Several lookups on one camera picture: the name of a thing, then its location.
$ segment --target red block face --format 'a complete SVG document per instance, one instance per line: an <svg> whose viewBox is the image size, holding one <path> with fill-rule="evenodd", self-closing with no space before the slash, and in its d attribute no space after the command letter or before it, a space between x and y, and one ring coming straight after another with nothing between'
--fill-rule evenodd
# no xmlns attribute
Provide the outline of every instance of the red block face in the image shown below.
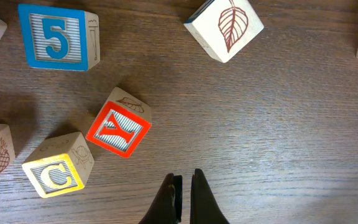
<svg viewBox="0 0 358 224"><path fill-rule="evenodd" d="M96 117L86 139L124 158L129 158L151 124L109 101Z"/></svg>

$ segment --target wood grain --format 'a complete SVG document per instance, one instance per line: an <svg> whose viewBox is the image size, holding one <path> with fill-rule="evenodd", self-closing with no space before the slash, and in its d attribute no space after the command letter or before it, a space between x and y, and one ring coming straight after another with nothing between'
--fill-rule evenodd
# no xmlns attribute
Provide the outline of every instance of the wood grain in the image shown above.
<svg viewBox="0 0 358 224"><path fill-rule="evenodd" d="M29 68L22 2L96 13L101 62ZM138 223L169 172L183 175L189 223L194 168L230 223L358 223L358 0L252 0L265 29L227 64L182 24L202 3L0 0L0 122L17 155L0 223ZM47 137L86 133L117 85L150 105L148 135L130 159L89 144L86 188L40 198L23 161Z"/></svg>

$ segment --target yellow frame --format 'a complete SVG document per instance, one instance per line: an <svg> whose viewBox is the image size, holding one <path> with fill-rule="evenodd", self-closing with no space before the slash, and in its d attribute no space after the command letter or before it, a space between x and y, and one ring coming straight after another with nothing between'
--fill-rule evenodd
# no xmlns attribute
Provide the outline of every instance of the yellow frame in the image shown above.
<svg viewBox="0 0 358 224"><path fill-rule="evenodd" d="M35 175L31 171L31 169L34 167L44 166L44 165L51 164L51 163L58 162L58 161L65 161L67 163L67 166L68 166L71 174L73 175L74 180L77 183L77 186L70 187L67 189L57 190L55 192L46 194L45 191L43 190L43 188L41 187L40 183L38 182L37 178L35 178ZM37 193L42 198L49 198L49 197L54 197L54 196L61 195L61 194L66 194L66 193L73 192L76 190L84 189L84 187L85 187L84 183L82 183L80 175L78 174L77 170L74 167L73 162L70 159L70 156L66 153L56 155L56 156L51 156L48 158L39 159L36 161L26 162L26 163L22 164L22 168L23 168L25 174L30 179L31 184L35 187Z"/></svg>

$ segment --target number 5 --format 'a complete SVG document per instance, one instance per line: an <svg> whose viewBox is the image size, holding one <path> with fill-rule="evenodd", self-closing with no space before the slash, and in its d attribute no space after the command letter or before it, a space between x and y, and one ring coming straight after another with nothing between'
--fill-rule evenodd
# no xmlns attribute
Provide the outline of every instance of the number 5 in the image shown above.
<svg viewBox="0 0 358 224"><path fill-rule="evenodd" d="M47 40L52 37L59 39L62 47L60 51L55 51L53 47L47 47L48 55L53 59L62 59L68 53L68 41L66 37L59 31L53 31L52 26L60 27L62 30L66 30L65 21L62 19L42 19L42 27L44 28L44 36Z"/></svg>

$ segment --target pineapple drawing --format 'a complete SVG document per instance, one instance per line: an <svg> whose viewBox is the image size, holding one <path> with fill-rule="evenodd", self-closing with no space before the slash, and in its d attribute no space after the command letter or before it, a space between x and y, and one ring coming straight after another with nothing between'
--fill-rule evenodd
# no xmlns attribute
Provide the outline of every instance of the pineapple drawing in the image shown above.
<svg viewBox="0 0 358 224"><path fill-rule="evenodd" d="M0 172L2 172L8 165L11 160L9 153L7 153L7 145L2 138L0 138Z"/></svg>

